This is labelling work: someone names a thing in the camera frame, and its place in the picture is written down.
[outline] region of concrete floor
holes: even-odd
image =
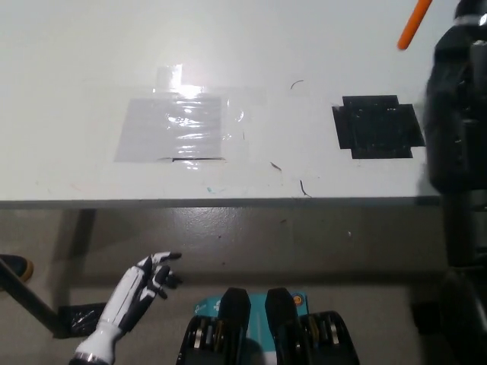
[[[435,295],[430,274],[446,268],[436,208],[92,213],[0,211],[0,252],[31,258],[30,287],[58,306],[105,301],[139,259],[181,251],[173,268],[185,284],[121,340],[117,365],[175,363],[196,302],[230,285],[260,292],[281,284],[305,290],[313,312],[337,310],[364,365],[452,363],[441,337],[417,335],[409,312],[412,301]],[[0,313],[0,363],[68,363],[78,339],[51,339],[5,293]]]

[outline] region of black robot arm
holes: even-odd
[[[460,364],[487,363],[486,41],[487,1],[462,0],[434,50],[423,118],[450,266],[439,298],[441,331]]]

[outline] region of white table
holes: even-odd
[[[420,105],[456,3],[433,2],[400,52],[415,0],[5,0],[0,206],[432,196],[424,148],[412,159],[353,160],[339,149],[332,105],[388,94]],[[159,68],[178,64],[184,84],[249,94],[245,139],[232,135],[225,160],[191,168],[115,162],[129,101],[156,85]]]

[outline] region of white robotic hand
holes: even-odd
[[[115,343],[132,331],[156,295],[167,299],[163,287],[175,288],[181,280],[165,263],[178,252],[159,252],[146,257],[123,275],[100,317],[97,329],[76,349],[70,365],[113,365]]]

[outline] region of orange marker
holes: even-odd
[[[403,34],[401,34],[401,37],[399,38],[397,48],[404,50],[409,47],[409,44],[416,34],[416,31],[425,17],[426,11],[428,11],[429,5],[431,5],[432,1],[433,0],[418,0],[418,4],[416,4],[411,17],[408,20],[408,24],[406,24]]]

